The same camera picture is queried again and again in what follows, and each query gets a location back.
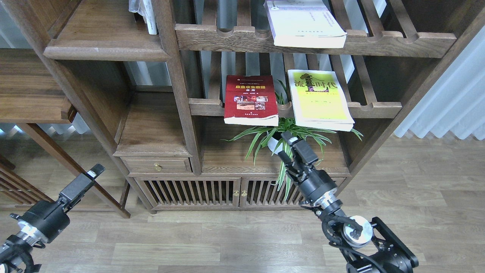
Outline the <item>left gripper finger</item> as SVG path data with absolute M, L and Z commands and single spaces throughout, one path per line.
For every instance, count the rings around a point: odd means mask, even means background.
M 105 168 L 101 164 L 95 164 L 87 173 L 81 173 L 60 193 L 59 201 L 63 207 L 73 207 L 86 192 L 92 188 L 95 179 L 104 172 Z

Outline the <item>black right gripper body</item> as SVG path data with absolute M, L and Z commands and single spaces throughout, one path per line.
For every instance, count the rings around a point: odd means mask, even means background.
M 299 204 L 304 208 L 321 207 L 327 214 L 341 209 L 343 203 L 335 197 L 338 187 L 332 178 L 324 170 L 317 170 L 314 166 L 300 167 L 297 172 L 290 171 L 291 180 L 305 198 Z

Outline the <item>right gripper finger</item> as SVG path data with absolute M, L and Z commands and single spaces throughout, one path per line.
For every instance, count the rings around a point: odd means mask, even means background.
M 296 162 L 292 161 L 284 151 L 279 152 L 278 156 L 284 163 L 284 166 L 286 168 L 286 174 L 291 179 L 297 179 L 300 174 L 300 169 L 299 169 L 299 166 L 296 164 Z
M 292 166 L 311 166 L 318 161 L 318 157 L 310 145 L 308 145 L 305 140 L 293 136 L 290 131 L 282 133 L 281 139 L 284 140 L 292 150 Z

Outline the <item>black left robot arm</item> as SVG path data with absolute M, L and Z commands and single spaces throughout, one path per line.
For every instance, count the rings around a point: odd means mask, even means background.
M 44 249 L 45 244 L 52 243 L 59 236 L 70 223 L 67 213 L 92 188 L 95 179 L 104 170 L 104 166 L 96 164 L 68 184 L 55 202 L 39 201 L 22 216 L 10 214 L 11 218 L 18 221 L 20 231 L 16 235 L 10 235 L 1 248 L 1 272 L 38 272 L 41 264 L 34 264 L 32 249 Z

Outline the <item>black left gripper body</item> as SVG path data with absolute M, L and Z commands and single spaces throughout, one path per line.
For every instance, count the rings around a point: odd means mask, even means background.
M 22 216 L 11 213 L 11 218 L 18 221 L 20 231 L 17 237 L 27 244 L 51 243 L 69 225 L 67 212 L 70 205 L 61 201 L 39 201 Z

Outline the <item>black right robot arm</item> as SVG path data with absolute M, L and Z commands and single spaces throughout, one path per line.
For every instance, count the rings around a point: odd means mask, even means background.
M 349 273 L 412 273 L 419 266 L 417 257 L 378 217 L 367 221 L 347 216 L 335 193 L 336 183 L 314 163 L 318 157 L 305 140 L 286 131 L 281 139 L 289 145 L 292 157 L 279 152 L 286 174 L 304 200 L 300 206 L 321 220 L 329 245 L 339 249 L 347 261 Z

